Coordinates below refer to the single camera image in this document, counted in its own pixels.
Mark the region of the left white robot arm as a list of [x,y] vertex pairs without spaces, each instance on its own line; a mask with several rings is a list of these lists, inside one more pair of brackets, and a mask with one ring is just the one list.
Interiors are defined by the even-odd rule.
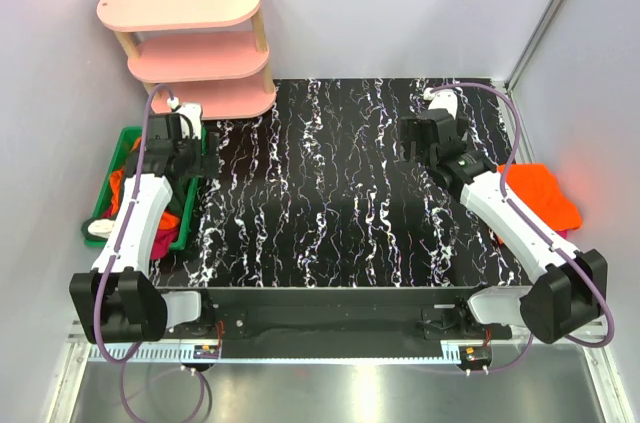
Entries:
[[155,342],[169,329],[201,318],[199,292],[161,292],[148,270],[159,235],[184,247],[197,183],[217,174],[217,143],[203,128],[196,103],[153,115],[146,128],[122,130],[109,167],[120,182],[105,179],[94,215],[82,229],[86,242],[101,252],[69,284],[89,342]]

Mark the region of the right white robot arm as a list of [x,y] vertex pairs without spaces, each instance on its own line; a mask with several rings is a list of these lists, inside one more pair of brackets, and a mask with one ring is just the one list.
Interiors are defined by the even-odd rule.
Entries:
[[403,159],[423,165],[440,189],[482,220],[530,281],[474,293],[467,301],[472,318],[484,325],[524,327],[547,344],[599,317],[610,319],[604,256],[595,249],[582,252],[550,229],[463,134],[463,122],[445,109],[404,118],[399,129]]

